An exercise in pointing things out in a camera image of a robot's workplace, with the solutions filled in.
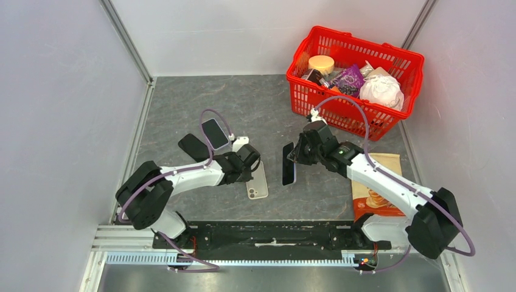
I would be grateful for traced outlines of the black smartphone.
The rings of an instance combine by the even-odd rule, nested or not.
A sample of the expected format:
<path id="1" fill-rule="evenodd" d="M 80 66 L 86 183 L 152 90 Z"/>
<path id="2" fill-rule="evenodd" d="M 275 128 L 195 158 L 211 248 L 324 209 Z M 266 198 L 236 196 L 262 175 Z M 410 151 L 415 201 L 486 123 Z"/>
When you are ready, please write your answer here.
<path id="1" fill-rule="evenodd" d="M 287 186 L 296 182 L 296 164 L 288 158 L 294 150 L 293 142 L 283 146 L 282 149 L 282 185 Z"/>

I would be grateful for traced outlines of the beige phone case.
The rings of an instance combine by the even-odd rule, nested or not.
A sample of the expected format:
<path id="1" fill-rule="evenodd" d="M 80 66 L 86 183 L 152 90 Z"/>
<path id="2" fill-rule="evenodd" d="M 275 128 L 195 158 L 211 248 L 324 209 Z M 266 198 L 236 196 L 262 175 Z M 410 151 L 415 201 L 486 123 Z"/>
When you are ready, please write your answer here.
<path id="1" fill-rule="evenodd" d="M 264 199 L 269 195 L 263 162 L 252 172 L 252 179 L 246 182 L 246 189 L 250 200 Z"/>

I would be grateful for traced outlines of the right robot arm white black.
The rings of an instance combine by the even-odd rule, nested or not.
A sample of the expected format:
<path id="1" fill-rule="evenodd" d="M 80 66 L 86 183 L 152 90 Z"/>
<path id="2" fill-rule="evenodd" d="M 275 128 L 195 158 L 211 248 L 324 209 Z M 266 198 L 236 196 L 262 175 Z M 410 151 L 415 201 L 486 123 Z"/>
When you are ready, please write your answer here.
<path id="1" fill-rule="evenodd" d="M 353 225 L 352 243 L 366 249 L 374 242 L 410 245 L 421 255 L 437 259 L 461 233 L 462 219 L 451 191 L 431 190 L 387 169 L 351 142 L 338 142 L 323 121 L 303 128 L 287 159 L 296 164 L 322 164 L 386 199 L 404 214 L 404 220 L 366 213 Z"/>

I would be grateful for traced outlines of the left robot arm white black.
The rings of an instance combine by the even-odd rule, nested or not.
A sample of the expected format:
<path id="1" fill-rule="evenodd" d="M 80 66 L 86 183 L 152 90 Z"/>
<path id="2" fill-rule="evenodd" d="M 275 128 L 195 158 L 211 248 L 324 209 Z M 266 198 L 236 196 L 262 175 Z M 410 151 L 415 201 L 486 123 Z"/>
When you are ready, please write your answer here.
<path id="1" fill-rule="evenodd" d="M 174 247 L 185 248 L 191 233 L 178 212 L 166 209 L 169 199 L 202 187 L 246 183 L 259 161 L 260 153 L 250 144 L 181 167 L 159 167 L 147 161 L 122 184 L 115 198 L 122 216 L 136 230 L 153 229 L 165 235 Z"/>

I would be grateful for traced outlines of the black phone case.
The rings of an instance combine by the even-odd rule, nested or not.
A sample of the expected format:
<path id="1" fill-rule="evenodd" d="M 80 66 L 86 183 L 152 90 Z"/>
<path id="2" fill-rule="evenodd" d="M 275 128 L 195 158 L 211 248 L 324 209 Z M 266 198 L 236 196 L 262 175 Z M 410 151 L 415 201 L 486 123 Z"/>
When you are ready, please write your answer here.
<path id="1" fill-rule="evenodd" d="M 210 157 L 207 145 L 192 133 L 188 133 L 181 138 L 178 142 L 178 146 L 195 162 L 202 162 Z"/>

